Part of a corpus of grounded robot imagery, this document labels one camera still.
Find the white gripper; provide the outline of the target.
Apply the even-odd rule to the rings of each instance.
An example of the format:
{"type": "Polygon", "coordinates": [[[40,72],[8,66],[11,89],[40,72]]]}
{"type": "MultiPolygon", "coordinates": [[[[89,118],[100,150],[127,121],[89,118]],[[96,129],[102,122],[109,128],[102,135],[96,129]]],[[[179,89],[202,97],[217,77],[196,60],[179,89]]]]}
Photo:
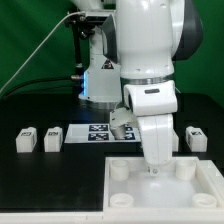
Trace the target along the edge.
{"type": "Polygon", "coordinates": [[[138,127],[144,158],[151,176],[172,158],[173,116],[171,114],[138,117],[138,127]]]}

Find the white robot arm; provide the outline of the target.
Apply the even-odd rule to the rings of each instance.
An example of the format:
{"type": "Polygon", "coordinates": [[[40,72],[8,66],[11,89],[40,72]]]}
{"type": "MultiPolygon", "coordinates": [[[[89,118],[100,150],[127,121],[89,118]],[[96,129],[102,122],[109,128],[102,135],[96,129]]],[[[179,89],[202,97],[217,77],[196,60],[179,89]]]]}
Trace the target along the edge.
{"type": "Polygon", "coordinates": [[[149,173],[157,175],[173,150],[177,111],[175,60],[191,57],[202,42],[193,0],[71,0],[90,37],[90,66],[81,102],[112,106],[110,130],[140,132],[149,173]]]}

